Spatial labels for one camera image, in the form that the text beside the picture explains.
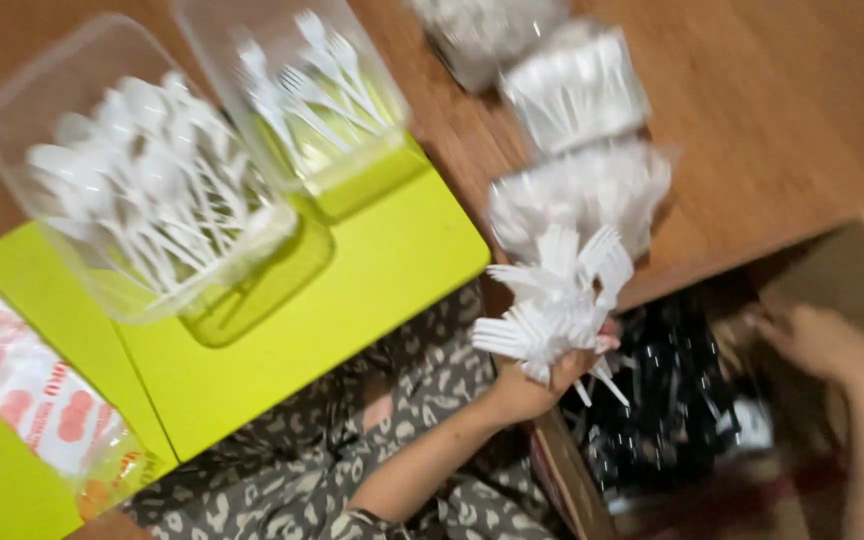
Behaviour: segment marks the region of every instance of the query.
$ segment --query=bundle of forks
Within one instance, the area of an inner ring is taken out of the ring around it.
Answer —
[[[334,146],[339,154],[354,151],[356,144],[377,137],[390,125],[380,112],[360,68],[359,55],[341,33],[330,30],[311,9],[295,16],[295,24],[308,48],[298,51],[301,68],[285,65],[270,76],[268,59],[251,37],[240,40],[241,65],[237,74],[248,101],[270,126],[299,178],[321,169],[309,157],[329,154],[304,148],[291,120],[297,118]],[[330,122],[339,118],[342,129]]]
[[[476,349],[517,360],[528,377],[547,385],[551,366],[568,351],[602,354],[615,347],[616,338],[599,335],[599,331],[635,269],[614,227],[599,228],[581,250],[579,239],[574,227],[553,224],[536,240],[537,260],[486,269],[489,276],[511,290],[514,305],[501,319],[475,321],[472,345]],[[604,357],[592,368],[592,374],[620,402],[628,404],[612,384]],[[579,381],[575,385],[590,407],[589,389]]]

